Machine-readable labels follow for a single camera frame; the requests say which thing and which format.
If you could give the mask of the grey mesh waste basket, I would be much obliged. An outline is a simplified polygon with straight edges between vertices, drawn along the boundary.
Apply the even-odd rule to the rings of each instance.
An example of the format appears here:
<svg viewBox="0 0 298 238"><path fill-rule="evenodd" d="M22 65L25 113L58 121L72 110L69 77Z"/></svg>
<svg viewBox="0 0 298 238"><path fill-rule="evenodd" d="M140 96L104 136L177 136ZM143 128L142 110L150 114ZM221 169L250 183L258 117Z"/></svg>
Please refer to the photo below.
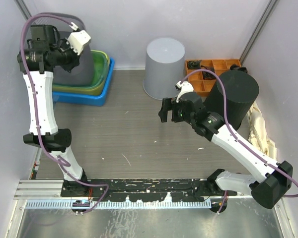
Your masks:
<svg viewBox="0 0 298 238"><path fill-rule="evenodd" d="M64 13L51 14L61 17L68 22L73 22L79 27L79 29L87 31L83 21L74 15ZM51 24L57 28L61 39L68 38L70 33L73 31L69 28L69 26L66 26L65 23L55 19L51 19ZM55 67L53 83L63 86L89 86L92 83L94 73L95 69L93 57L90 46L87 45L80 56L79 65L73 68L71 72L65 71L60 66Z"/></svg>

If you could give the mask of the light grey round bucket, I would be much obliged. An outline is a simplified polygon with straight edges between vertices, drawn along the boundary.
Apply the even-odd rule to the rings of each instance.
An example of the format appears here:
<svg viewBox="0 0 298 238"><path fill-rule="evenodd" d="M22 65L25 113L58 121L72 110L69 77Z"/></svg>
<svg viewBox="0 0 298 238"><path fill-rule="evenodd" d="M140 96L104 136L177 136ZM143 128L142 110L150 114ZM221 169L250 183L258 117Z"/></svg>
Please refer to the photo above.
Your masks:
<svg viewBox="0 0 298 238"><path fill-rule="evenodd" d="M144 91L161 100L175 97L175 84L184 77L185 47L174 38L160 37L147 45Z"/></svg>

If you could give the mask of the black ribbed bin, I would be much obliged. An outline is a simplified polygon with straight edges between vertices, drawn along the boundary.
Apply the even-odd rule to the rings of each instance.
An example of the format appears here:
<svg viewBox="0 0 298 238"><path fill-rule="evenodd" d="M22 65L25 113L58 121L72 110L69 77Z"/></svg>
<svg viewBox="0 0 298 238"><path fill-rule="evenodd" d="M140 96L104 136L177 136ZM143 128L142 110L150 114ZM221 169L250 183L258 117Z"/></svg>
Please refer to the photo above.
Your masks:
<svg viewBox="0 0 298 238"><path fill-rule="evenodd" d="M229 124L238 130L247 111L259 94L257 81L249 74L230 70L220 75L226 93L226 112ZM224 116L224 97L219 82L212 87L204 105L210 112Z"/></svg>

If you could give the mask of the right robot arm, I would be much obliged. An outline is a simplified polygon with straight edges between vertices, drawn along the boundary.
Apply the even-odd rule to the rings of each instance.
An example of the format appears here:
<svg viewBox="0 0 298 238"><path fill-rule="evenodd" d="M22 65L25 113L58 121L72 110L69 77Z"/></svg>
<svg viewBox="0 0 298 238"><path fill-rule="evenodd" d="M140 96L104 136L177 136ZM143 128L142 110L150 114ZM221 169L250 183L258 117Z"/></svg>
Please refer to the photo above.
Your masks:
<svg viewBox="0 0 298 238"><path fill-rule="evenodd" d="M217 169L207 178L208 190L213 195L235 191L251 195L267 209L272 209L292 186L293 167L271 159L241 137L231 125L226 125L218 113L207 112L200 96L195 92L180 98L164 98L158 113L161 122L167 122L168 112L172 122L186 122L208 141L226 150L250 174L231 173Z"/></svg>

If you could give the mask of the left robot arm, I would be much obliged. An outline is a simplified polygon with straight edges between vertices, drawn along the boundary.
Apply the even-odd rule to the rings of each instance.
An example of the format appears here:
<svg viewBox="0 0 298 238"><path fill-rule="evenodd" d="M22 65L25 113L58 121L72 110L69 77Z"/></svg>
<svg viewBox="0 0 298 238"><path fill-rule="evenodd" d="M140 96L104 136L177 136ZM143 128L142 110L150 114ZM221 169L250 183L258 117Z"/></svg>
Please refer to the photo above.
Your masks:
<svg viewBox="0 0 298 238"><path fill-rule="evenodd" d="M30 129L24 143L40 147L47 157L56 162L63 172L63 191L73 196L89 193L89 183L84 169L78 164L71 149L72 133L59 129L53 108L52 84L54 68L60 66L67 72L79 65L79 59L91 37L74 23L72 32L61 38L53 25L32 25L31 39L25 40L22 30L17 61L27 86L30 107Z"/></svg>

